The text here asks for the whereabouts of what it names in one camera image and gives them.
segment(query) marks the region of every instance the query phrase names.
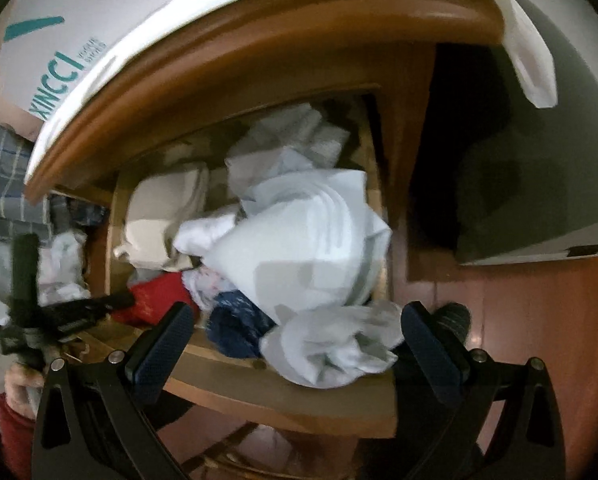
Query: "metal screw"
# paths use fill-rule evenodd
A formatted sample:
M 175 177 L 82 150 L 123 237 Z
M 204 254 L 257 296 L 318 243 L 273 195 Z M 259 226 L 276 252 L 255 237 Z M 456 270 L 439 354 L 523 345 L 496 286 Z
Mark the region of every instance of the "metal screw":
M 475 348 L 470 351 L 470 355 L 473 358 L 473 361 L 478 363 L 485 363 L 488 360 L 488 354 L 484 352 L 481 348 Z
M 544 364 L 543 361 L 541 361 L 541 359 L 539 357 L 531 358 L 530 365 L 538 372 L 540 372 L 541 370 L 546 368 L 546 365 Z
M 65 364 L 65 361 L 59 357 L 58 359 L 55 359 L 54 361 L 52 361 L 52 364 L 50 364 L 50 368 L 52 369 L 53 372 L 58 372 L 59 370 L 61 370 L 63 368 L 64 364 Z
M 125 358 L 125 352 L 123 350 L 115 350 L 108 356 L 108 361 L 113 365 L 119 364 Z

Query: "dark blue garment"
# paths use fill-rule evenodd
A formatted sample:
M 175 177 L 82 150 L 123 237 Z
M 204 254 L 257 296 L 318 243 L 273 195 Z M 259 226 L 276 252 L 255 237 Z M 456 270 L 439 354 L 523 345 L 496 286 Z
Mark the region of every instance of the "dark blue garment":
M 222 292 L 210 314 L 205 333 L 219 351 L 228 357 L 261 357 L 259 340 L 275 327 L 272 321 L 240 290 Z

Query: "red garment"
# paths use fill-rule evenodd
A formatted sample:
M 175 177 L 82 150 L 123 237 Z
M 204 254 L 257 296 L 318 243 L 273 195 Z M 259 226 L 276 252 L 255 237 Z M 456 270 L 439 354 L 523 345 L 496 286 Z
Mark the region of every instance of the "red garment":
M 17 480 L 31 480 L 34 420 L 19 415 L 0 394 L 0 430 L 3 460 Z
M 166 272 L 154 280 L 131 286 L 130 292 L 134 295 L 134 306 L 112 313 L 112 318 L 119 323 L 156 325 L 177 301 L 189 304 L 195 317 L 199 316 L 199 307 L 181 282 L 181 272 Z

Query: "gray plaid blanket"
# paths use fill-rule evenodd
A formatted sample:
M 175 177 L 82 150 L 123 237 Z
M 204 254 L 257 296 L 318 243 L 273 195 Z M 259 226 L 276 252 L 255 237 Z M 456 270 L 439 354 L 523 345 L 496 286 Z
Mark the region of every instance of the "gray plaid blanket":
M 48 197 L 36 205 L 23 197 L 31 152 L 30 142 L 0 125 L 0 240 L 36 233 L 42 242 L 47 242 L 52 236 Z

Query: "reddish wooden floor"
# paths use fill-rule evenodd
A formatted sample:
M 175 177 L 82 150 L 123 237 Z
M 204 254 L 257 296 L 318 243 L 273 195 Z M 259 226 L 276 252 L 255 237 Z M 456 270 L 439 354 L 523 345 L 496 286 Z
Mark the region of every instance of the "reddish wooden floor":
M 414 238 L 402 221 L 393 239 L 395 301 L 458 301 L 473 314 L 471 348 L 502 362 L 541 357 L 562 415 L 568 476 L 577 478 L 598 449 L 598 258 L 460 267 Z M 492 434 L 493 421 L 487 426 Z

